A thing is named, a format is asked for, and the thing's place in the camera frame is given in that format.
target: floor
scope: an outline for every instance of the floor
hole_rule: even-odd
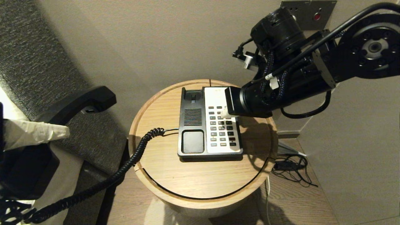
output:
[[[297,139],[281,139],[302,152]],[[308,174],[313,183],[319,184],[310,164]],[[319,187],[304,187],[270,175],[268,218],[271,225],[338,224],[324,192]],[[199,219],[180,215],[164,205],[136,177],[127,172],[124,182],[115,192],[108,224],[119,225],[267,225],[266,189],[261,186],[238,209],[217,218]]]

